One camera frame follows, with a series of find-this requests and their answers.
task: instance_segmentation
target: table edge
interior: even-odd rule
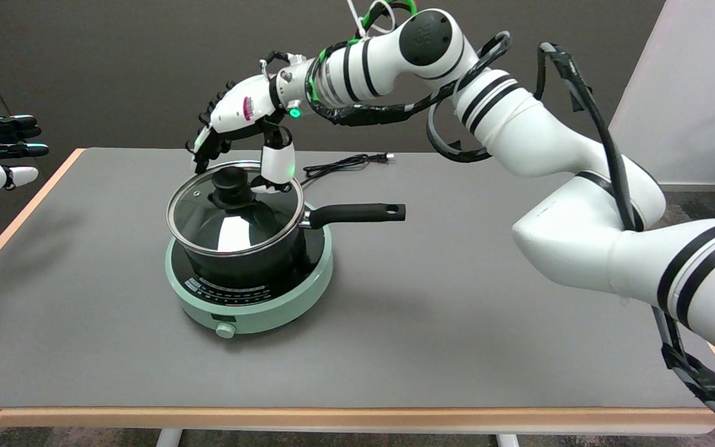
[[[85,149],[76,149],[0,235],[0,251]],[[715,354],[715,347],[710,345]],[[0,427],[487,427],[715,425],[706,408],[0,408]]]

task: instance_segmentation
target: pot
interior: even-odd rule
[[[167,221],[196,274],[219,286],[260,286],[301,262],[304,233],[341,222],[405,220],[403,204],[336,204],[310,209],[300,182],[255,193],[256,161],[216,165],[173,195]]]

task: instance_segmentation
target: glass lid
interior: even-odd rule
[[[255,161],[216,165],[185,183],[170,200],[168,224],[187,249],[205,255],[241,255],[289,234],[303,213],[302,189],[250,191],[259,176]]]

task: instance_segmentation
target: pot handle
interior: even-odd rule
[[[316,229],[339,222],[398,222],[405,218],[403,204],[328,205],[306,212],[300,226]]]

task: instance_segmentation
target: table leg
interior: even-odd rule
[[[496,435],[498,447],[520,447],[517,443],[517,435]]]
[[[159,441],[156,441],[156,447],[178,447],[182,431],[184,429],[162,429],[159,433]]]

